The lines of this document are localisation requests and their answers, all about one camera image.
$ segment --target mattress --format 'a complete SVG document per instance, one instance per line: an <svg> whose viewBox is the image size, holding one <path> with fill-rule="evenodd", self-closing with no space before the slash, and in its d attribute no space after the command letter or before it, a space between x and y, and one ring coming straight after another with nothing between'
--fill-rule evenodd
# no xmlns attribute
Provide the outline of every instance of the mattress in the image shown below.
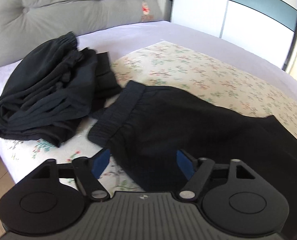
<svg viewBox="0 0 297 240"><path fill-rule="evenodd" d="M185 89L215 105L249 116L274 114L297 138L297 81L277 66L217 37L170 22L118 26L78 37L79 49L109 51L123 86L130 79ZM0 94L19 62L0 67ZM96 122L85 118L60 148L46 141L0 138L0 156L17 183L48 158L58 163L91 157L101 148L87 140ZM101 183L115 190L141 190L111 158ZM72 179L63 183L74 186Z"/></svg>

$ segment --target black clothing pile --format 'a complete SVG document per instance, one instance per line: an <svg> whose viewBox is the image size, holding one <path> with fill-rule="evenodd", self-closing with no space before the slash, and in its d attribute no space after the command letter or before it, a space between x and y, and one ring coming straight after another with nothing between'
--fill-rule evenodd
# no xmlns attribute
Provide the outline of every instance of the black clothing pile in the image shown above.
<svg viewBox="0 0 297 240"><path fill-rule="evenodd" d="M179 149L216 163L241 159L286 197L290 214L283 233L297 233L297 139L274 116L247 117L177 88L130 81L88 138L109 148L147 191L184 186Z"/></svg>
<svg viewBox="0 0 297 240"><path fill-rule="evenodd" d="M107 53L78 51L70 32L38 46L13 71L0 96L0 137L59 147L81 117L120 91Z"/></svg>

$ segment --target tufted headboard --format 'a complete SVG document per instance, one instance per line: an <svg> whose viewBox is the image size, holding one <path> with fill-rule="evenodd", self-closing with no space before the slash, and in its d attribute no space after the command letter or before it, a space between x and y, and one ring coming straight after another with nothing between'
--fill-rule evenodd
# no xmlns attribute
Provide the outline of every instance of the tufted headboard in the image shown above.
<svg viewBox="0 0 297 240"><path fill-rule="evenodd" d="M149 14L143 13L145 3ZM0 0L0 66L69 31L78 36L159 20L157 0Z"/></svg>

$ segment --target white bed sheet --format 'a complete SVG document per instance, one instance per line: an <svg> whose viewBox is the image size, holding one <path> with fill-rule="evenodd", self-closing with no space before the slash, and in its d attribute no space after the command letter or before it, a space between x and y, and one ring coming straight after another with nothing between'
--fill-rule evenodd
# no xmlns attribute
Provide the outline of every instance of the white bed sheet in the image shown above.
<svg viewBox="0 0 297 240"><path fill-rule="evenodd" d="M118 26L78 37L80 49L90 47L98 52L109 51L111 62L134 50L163 40L229 63L263 79L297 101L297 81L277 66L234 44L184 26L165 21L140 23ZM8 77L18 63L0 67L0 95ZM0 140L0 156L17 183L23 178L23 174L19 174L19 167L15 167L14 162L3 152L2 144L3 141Z"/></svg>

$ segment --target ribbed black plate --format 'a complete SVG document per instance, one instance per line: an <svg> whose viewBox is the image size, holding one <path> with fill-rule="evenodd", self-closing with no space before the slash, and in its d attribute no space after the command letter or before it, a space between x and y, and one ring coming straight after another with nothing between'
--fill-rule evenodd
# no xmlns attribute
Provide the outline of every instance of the ribbed black plate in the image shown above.
<svg viewBox="0 0 297 240"><path fill-rule="evenodd" d="M2 240L37 237L7 233ZM181 203L171 193L116 192L103 203L92 203L70 228L39 240L242 240L209 225L194 204ZM278 234L261 238L282 240Z"/></svg>

